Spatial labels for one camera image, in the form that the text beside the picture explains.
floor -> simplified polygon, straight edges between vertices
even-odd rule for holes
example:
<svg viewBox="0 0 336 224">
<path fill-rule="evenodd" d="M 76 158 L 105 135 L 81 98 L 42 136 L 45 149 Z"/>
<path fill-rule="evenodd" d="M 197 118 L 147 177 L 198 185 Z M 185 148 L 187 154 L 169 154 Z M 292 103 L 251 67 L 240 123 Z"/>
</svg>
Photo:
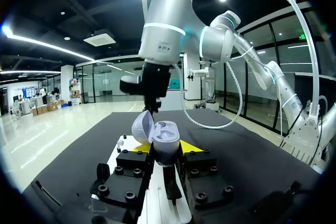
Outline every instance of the floor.
<svg viewBox="0 0 336 224">
<path fill-rule="evenodd" d="M 192 109 L 197 101 L 185 101 Z M 66 107 L 42 115 L 0 117 L 0 145 L 4 172 L 19 191 L 54 160 L 67 146 L 112 112 L 140 112 L 142 101 L 101 102 Z M 222 111 L 233 119 L 235 114 Z M 279 145 L 280 136 L 247 119 L 237 123 Z"/>
</svg>

workbench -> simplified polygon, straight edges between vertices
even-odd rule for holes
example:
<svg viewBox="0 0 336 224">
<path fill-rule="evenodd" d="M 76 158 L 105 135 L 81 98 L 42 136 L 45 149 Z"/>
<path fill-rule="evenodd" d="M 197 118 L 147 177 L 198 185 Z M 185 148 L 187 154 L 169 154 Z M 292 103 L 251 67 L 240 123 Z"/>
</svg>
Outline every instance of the workbench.
<svg viewBox="0 0 336 224">
<path fill-rule="evenodd" d="M 189 114 L 206 125 L 229 122 L 208 109 L 189 110 Z M 23 195 L 49 220 L 57 207 L 47 207 L 48 200 L 36 180 L 62 204 L 79 197 L 83 204 L 90 205 L 89 188 L 96 180 L 97 164 L 107 162 L 120 135 L 131 135 L 131 125 L 138 115 L 139 112 L 111 113 L 59 154 Z M 182 140 L 210 150 L 217 157 L 219 173 L 234 187 L 234 202 L 223 208 L 220 216 L 209 215 L 208 221 L 231 223 L 234 215 L 240 215 L 239 209 L 251 207 L 275 190 L 286 191 L 294 180 L 302 184 L 302 189 L 311 189 L 319 178 L 311 167 L 238 123 L 222 130 L 203 129 L 189 121 L 183 111 L 163 111 L 155 114 L 154 120 L 174 121 Z"/>
</svg>

white cable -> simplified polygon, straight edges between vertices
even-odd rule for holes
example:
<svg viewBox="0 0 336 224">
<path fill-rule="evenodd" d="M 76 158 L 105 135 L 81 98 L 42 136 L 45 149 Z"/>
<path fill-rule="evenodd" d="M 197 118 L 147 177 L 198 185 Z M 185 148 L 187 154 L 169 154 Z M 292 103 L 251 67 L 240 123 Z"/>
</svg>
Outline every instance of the white cable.
<svg viewBox="0 0 336 224">
<path fill-rule="evenodd" d="M 190 121 L 192 121 L 194 124 L 196 124 L 196 125 L 198 125 L 198 126 L 200 126 L 200 127 L 207 128 L 207 129 L 214 129 L 214 130 L 222 129 L 222 128 L 228 127 L 229 125 L 233 124 L 233 122 L 234 122 L 234 121 L 237 119 L 237 117 L 240 115 L 241 108 L 243 107 L 243 95 L 242 95 L 242 93 L 241 93 L 242 91 L 240 90 L 240 86 L 239 86 L 238 80 L 237 80 L 237 78 L 236 78 L 236 76 L 235 76 L 235 73 L 233 72 L 233 70 L 232 70 L 230 64 L 229 64 L 228 62 L 227 62 L 226 64 L 227 64 L 227 66 L 228 66 L 228 68 L 229 68 L 230 73 L 232 74 L 232 77 L 233 77 L 233 79 L 234 79 L 234 81 L 235 81 L 235 83 L 236 83 L 237 89 L 238 89 L 238 94 L 239 94 L 239 109 L 238 109 L 238 112 L 237 112 L 235 118 L 233 118 L 233 120 L 232 120 L 231 122 L 229 122 L 229 123 L 227 123 L 227 124 L 224 124 L 224 125 L 222 125 L 222 126 L 207 126 L 207 125 L 204 125 L 204 124 L 200 124 L 200 123 L 196 122 L 195 120 L 193 120 L 193 119 L 189 116 L 188 112 L 187 112 L 186 109 L 185 109 L 185 105 L 184 105 L 184 95 L 183 95 L 183 87 L 182 87 L 182 73 L 181 73 L 181 70 L 180 70 L 180 68 L 178 67 L 177 64 L 174 64 L 174 65 L 173 65 L 174 68 L 178 71 L 178 75 L 179 75 L 179 77 L 180 77 L 181 104 L 182 104 L 183 112 L 184 112 L 184 114 L 187 116 L 187 118 L 189 118 Z"/>
</svg>

white tube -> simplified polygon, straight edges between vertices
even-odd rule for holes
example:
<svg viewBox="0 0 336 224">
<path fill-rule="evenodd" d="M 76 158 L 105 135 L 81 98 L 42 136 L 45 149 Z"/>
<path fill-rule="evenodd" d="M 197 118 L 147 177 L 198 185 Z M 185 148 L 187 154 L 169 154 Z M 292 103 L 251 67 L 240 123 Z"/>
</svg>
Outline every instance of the white tube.
<svg viewBox="0 0 336 224">
<path fill-rule="evenodd" d="M 181 83 L 182 83 L 182 74 L 181 74 L 181 70 L 180 70 L 180 68 L 178 67 L 177 64 L 174 64 L 174 65 L 173 65 L 174 68 L 178 71 L 178 75 L 179 75 L 179 77 L 180 77 L 181 104 L 182 104 L 183 112 L 184 112 L 184 114 L 187 116 L 187 118 L 189 118 L 190 121 L 192 121 L 194 124 L 196 124 L 196 125 L 198 125 L 198 126 L 200 126 L 200 127 L 207 128 L 207 129 L 214 129 L 214 130 L 222 129 L 222 128 L 228 127 L 228 126 L 230 126 L 231 124 L 233 124 L 233 122 L 234 122 L 234 121 L 237 119 L 237 117 L 240 115 L 241 109 L 242 109 L 242 107 L 243 107 L 243 95 L 242 95 L 242 93 L 241 93 L 242 91 L 240 90 L 240 86 L 239 86 L 238 80 L 237 80 L 237 78 L 236 78 L 236 76 L 235 76 L 235 73 L 233 72 L 233 70 L 232 70 L 230 64 L 229 64 L 228 62 L 227 62 L 226 64 L 227 64 L 227 66 L 228 66 L 228 68 L 229 68 L 229 71 L 230 71 L 230 73 L 231 73 L 231 75 L 232 75 L 232 77 L 233 77 L 233 79 L 234 79 L 234 81 L 235 81 L 235 83 L 236 83 L 237 89 L 238 89 L 238 94 L 239 94 L 239 109 L 238 109 L 238 112 L 237 112 L 235 118 L 233 118 L 233 120 L 232 120 L 231 122 L 229 122 L 229 123 L 227 123 L 227 124 L 225 124 L 225 125 L 222 125 L 222 126 L 207 126 L 207 125 L 204 125 L 204 124 L 200 124 L 200 123 L 196 122 L 195 120 L 193 120 L 193 119 L 189 116 L 188 112 L 187 112 L 186 109 L 185 109 L 185 105 L 184 105 L 183 87 L 182 87 L 182 85 L 181 85 Z"/>
<path fill-rule="evenodd" d="M 324 111 L 324 114 L 326 115 L 327 112 L 328 112 L 328 101 L 327 101 L 327 98 L 326 98 L 325 96 L 323 96 L 323 95 L 320 95 L 320 96 L 319 96 L 319 101 L 320 101 L 321 99 L 324 100 L 324 102 L 325 102 L 326 110 Z"/>
<path fill-rule="evenodd" d="M 296 15 L 298 16 L 303 32 L 306 36 L 308 49 L 310 53 L 311 68 L 313 72 L 313 98 L 312 98 L 312 107 L 310 110 L 310 114 L 317 118 L 318 117 L 318 105 L 319 105 L 319 68 L 318 68 L 318 63 L 317 63 L 315 46 L 314 46 L 313 39 L 311 37 L 307 22 L 304 19 L 303 14 L 299 6 L 297 5 L 296 1 L 295 0 L 287 0 L 287 1 L 291 4 Z"/>
</svg>

desk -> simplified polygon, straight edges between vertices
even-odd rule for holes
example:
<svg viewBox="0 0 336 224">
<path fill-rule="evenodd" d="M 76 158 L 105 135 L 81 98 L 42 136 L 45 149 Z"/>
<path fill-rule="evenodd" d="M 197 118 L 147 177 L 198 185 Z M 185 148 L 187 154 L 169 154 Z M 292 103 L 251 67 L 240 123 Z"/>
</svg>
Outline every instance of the desk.
<svg viewBox="0 0 336 224">
<path fill-rule="evenodd" d="M 229 121 L 208 109 L 188 112 L 193 119 L 207 125 L 223 125 Z M 68 146 L 35 179 L 62 204 L 77 199 L 76 193 L 90 204 L 89 187 L 96 180 L 97 164 L 107 162 L 120 135 L 131 134 L 132 123 L 138 115 L 139 112 L 111 113 Z M 209 218 L 215 220 L 211 223 L 218 220 L 234 223 L 232 215 L 237 215 L 239 209 L 251 207 L 275 190 L 287 190 L 294 180 L 302 184 L 302 189 L 312 188 L 319 177 L 308 165 L 240 124 L 234 123 L 222 130 L 204 129 L 189 121 L 183 111 L 163 111 L 155 114 L 154 119 L 174 121 L 181 139 L 211 150 L 217 157 L 218 172 L 234 186 L 234 203 L 229 210 L 224 207 L 220 216 L 209 214 Z M 53 218 L 41 200 L 44 194 L 34 181 L 23 194 L 40 214 L 49 220 Z"/>
</svg>

